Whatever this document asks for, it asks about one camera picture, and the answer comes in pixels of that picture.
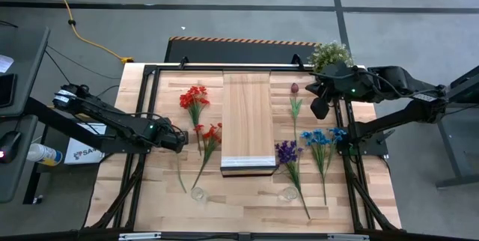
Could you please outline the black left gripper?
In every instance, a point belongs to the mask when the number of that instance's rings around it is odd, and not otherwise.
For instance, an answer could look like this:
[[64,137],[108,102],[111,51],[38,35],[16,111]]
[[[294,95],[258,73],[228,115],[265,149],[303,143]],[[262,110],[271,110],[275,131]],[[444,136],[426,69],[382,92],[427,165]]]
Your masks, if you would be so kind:
[[156,119],[158,131],[156,134],[157,147],[171,147],[175,153],[181,153],[185,144],[189,143],[189,134],[177,132],[169,119]]

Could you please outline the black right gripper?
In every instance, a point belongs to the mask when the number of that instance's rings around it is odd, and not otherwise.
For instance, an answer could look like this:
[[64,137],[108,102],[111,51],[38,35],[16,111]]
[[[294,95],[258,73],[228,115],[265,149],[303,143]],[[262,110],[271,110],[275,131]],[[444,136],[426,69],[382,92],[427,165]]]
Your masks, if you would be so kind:
[[323,68],[319,73],[310,73],[314,77],[314,82],[308,84],[305,90],[316,95],[311,103],[311,111],[316,119],[324,120],[329,113],[329,103],[336,95],[334,80],[345,77],[348,74],[346,64],[330,64]]

